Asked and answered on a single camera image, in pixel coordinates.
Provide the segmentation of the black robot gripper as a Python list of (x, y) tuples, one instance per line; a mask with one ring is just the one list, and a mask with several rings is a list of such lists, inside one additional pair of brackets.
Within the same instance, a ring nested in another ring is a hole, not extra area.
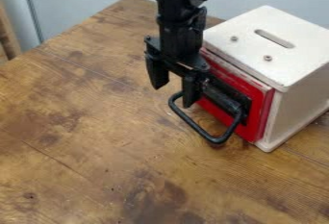
[[(210, 69), (201, 56), (207, 10), (195, 9), (187, 17), (165, 12), (157, 16), (159, 37), (146, 37), (149, 79), (154, 89), (170, 82), (169, 72), (179, 76)], [(201, 76), (182, 78), (182, 105), (187, 109), (202, 97)]]

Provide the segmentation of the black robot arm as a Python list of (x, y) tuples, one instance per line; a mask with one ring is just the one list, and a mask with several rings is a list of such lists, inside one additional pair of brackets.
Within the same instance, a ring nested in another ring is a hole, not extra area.
[(170, 82), (170, 73), (182, 79), (182, 105), (201, 98), (199, 80), (210, 69), (201, 55), (206, 28), (206, 0), (157, 0), (159, 37), (145, 37), (149, 79), (155, 89)]

